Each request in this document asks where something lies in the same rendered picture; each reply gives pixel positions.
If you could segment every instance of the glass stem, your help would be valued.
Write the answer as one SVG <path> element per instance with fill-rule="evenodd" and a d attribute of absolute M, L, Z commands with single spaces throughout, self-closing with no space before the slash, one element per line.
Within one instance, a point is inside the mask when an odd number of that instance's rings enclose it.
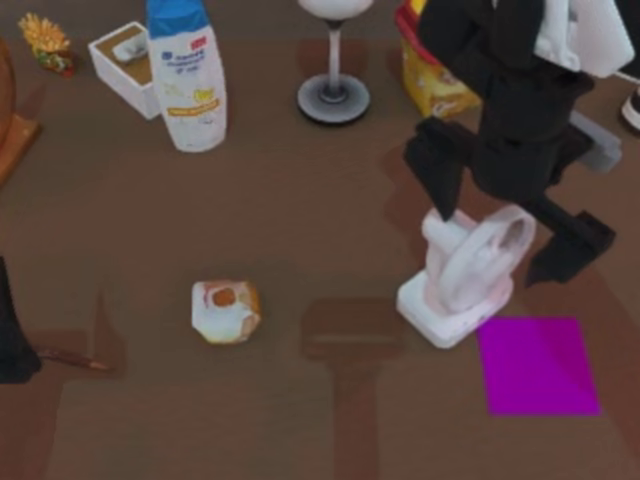
<path fill-rule="evenodd" d="M 327 22 L 329 25 L 329 89 L 340 90 L 340 30 L 342 22 Z"/>

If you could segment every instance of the white open box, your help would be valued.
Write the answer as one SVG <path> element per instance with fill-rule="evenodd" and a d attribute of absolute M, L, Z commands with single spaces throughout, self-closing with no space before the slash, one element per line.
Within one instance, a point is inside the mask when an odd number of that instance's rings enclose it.
<path fill-rule="evenodd" d="M 108 33 L 104 37 L 91 42 L 89 44 L 89 53 L 91 54 L 93 66 L 96 69 L 98 78 L 111 87 L 111 89 L 120 95 L 129 105 L 140 112 L 144 118 L 151 120 L 160 115 L 160 105 L 153 90 L 150 69 L 148 72 L 145 72 L 147 75 L 139 76 L 140 78 L 145 77 L 145 80 L 136 80 L 115 60 L 111 54 L 111 48 L 113 47 L 109 46 L 108 50 L 106 49 L 106 45 L 112 43 L 114 37 L 123 37 L 118 39 L 119 43 L 140 31 L 146 33 L 147 29 L 139 22 L 128 23 Z"/>

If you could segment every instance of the cardboard box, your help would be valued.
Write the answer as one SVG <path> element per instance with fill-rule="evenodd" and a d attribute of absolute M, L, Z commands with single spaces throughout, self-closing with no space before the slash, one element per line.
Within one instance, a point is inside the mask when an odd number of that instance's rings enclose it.
<path fill-rule="evenodd" d="M 153 90 L 151 65 L 144 57 L 130 65 L 120 64 L 113 55 L 113 47 L 146 28 L 131 22 L 89 44 L 89 53 L 98 78 L 135 108 L 147 120 L 160 115 L 160 105 Z"/>
<path fill-rule="evenodd" d="M 416 27 L 427 2 L 406 0 L 396 11 L 402 34 L 402 78 L 422 115 L 446 118 L 477 107 L 481 101 L 420 44 Z"/>

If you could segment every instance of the purple paper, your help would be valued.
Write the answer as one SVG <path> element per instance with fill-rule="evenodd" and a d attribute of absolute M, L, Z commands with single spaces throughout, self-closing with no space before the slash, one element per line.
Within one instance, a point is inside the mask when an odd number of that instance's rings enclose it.
<path fill-rule="evenodd" d="M 574 318 L 494 318 L 477 332 L 492 415 L 598 415 Z"/>

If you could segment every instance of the glass base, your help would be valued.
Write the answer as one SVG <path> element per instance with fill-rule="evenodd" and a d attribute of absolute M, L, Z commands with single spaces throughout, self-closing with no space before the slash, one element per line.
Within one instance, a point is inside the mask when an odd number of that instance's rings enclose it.
<path fill-rule="evenodd" d="M 369 90 L 355 77 L 340 75 L 339 89 L 329 88 L 329 76 L 317 75 L 298 90 L 298 107 L 311 120 L 343 125 L 362 117 L 371 104 Z"/>

